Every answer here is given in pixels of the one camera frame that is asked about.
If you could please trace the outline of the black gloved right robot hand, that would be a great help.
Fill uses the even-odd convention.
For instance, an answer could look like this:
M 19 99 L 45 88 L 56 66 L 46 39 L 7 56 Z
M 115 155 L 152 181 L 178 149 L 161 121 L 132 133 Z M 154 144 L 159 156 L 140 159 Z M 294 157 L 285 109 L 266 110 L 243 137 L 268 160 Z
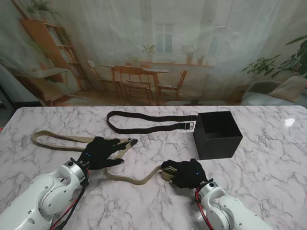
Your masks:
M 162 163 L 161 167 L 162 169 L 167 167 L 176 169 L 170 181 L 179 188 L 194 189 L 208 182 L 202 165 L 195 159 L 180 162 L 167 160 Z

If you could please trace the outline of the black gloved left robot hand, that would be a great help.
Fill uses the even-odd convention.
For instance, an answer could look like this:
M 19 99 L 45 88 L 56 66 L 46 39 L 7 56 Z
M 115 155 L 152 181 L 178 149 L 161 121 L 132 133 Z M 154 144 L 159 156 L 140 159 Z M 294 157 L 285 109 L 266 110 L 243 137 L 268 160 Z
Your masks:
M 120 165 L 124 163 L 123 159 L 109 159 L 109 157 L 117 151 L 133 147 L 137 142 L 138 140 L 134 138 L 121 142 L 118 138 L 104 139 L 103 137 L 95 137 L 93 141 L 87 144 L 78 161 L 88 162 L 89 170 L 100 170 Z

